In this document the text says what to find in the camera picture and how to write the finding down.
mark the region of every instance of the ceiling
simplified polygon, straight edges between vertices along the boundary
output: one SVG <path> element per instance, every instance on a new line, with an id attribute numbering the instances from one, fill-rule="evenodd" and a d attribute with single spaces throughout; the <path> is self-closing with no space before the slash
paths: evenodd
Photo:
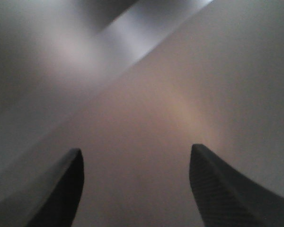
<path id="1" fill-rule="evenodd" d="M 80 147 L 74 227 L 203 226 L 193 143 L 284 196 L 284 1 L 183 2 L 0 3 L 0 198 Z"/>

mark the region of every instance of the grey surface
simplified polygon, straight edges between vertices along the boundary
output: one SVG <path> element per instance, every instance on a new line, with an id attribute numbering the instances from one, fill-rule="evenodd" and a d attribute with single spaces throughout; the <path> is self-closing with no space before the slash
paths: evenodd
<path id="1" fill-rule="evenodd" d="M 57 93 L 68 87 L 54 81 Z M 202 226 L 188 181 L 192 143 L 284 196 L 284 1 L 213 1 L 49 132 L 14 168 L 28 162 L 33 176 L 81 147 L 75 227 Z"/>

